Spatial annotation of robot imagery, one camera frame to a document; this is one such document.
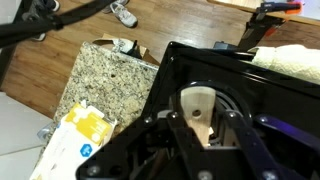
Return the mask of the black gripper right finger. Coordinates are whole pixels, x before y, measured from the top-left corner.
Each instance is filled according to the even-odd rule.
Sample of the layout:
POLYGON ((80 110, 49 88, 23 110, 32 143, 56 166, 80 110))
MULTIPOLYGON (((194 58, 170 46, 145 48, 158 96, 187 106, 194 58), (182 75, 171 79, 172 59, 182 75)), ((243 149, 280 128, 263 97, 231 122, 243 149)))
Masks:
POLYGON ((257 180, 319 180, 320 140, 264 114, 252 121, 237 111, 216 116, 222 146, 237 147, 257 180))

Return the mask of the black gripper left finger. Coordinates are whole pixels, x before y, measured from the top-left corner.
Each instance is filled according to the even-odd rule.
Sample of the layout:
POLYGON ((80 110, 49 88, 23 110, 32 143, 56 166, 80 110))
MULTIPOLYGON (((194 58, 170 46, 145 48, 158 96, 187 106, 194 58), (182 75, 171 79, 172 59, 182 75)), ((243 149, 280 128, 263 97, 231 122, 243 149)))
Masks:
POLYGON ((76 180, 197 180, 207 154, 177 112, 139 118, 85 160, 76 180))

